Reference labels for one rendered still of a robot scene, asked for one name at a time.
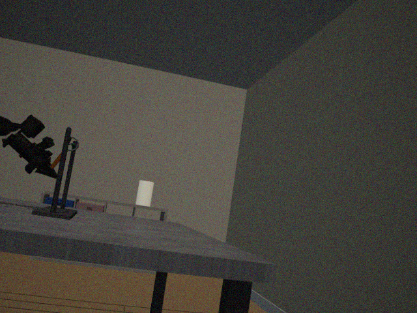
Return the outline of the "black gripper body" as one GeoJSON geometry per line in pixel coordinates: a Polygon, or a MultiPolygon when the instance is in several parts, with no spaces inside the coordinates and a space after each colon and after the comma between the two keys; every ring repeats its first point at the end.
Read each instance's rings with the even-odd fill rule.
{"type": "Polygon", "coordinates": [[[28,174],[32,173],[35,168],[38,169],[53,154],[51,151],[41,151],[41,154],[38,156],[33,151],[31,144],[35,145],[34,143],[28,142],[18,152],[20,154],[19,157],[23,157],[28,162],[25,166],[25,171],[28,174]]]}

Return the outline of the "orange-brown tapered bar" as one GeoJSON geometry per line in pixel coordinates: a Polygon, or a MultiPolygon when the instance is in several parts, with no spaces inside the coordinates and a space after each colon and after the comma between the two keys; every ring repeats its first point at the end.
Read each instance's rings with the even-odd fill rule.
{"type": "MultiPolygon", "coordinates": [[[[74,138],[74,139],[77,141],[78,145],[77,145],[77,147],[76,147],[75,149],[69,149],[69,148],[68,148],[68,151],[75,151],[75,150],[79,147],[79,141],[78,141],[78,139],[77,139],[76,137],[71,136],[71,138],[74,138]]],[[[68,152],[68,151],[67,151],[67,152],[68,152]]],[[[60,153],[60,155],[56,158],[56,160],[53,162],[53,164],[50,166],[52,169],[54,169],[54,168],[56,167],[56,165],[57,165],[57,164],[58,164],[58,162],[60,161],[60,158],[61,158],[61,153],[60,153]]]]}

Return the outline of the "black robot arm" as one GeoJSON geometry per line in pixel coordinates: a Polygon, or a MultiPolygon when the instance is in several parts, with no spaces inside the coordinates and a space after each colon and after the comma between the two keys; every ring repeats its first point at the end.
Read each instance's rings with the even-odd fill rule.
{"type": "MultiPolygon", "coordinates": [[[[38,120],[36,117],[30,115],[27,119],[22,123],[12,123],[7,118],[0,116],[0,136],[6,136],[11,132],[15,132],[21,129],[15,135],[11,134],[7,139],[2,139],[3,147],[6,147],[8,144],[17,152],[19,152],[23,146],[29,142],[28,138],[34,138],[39,134],[39,132],[45,129],[45,126],[38,120]],[[23,134],[21,134],[23,133],[23,134]]],[[[53,139],[48,136],[42,139],[40,143],[34,143],[32,145],[33,151],[39,156],[41,151],[45,152],[45,149],[54,146],[53,139]]]]}

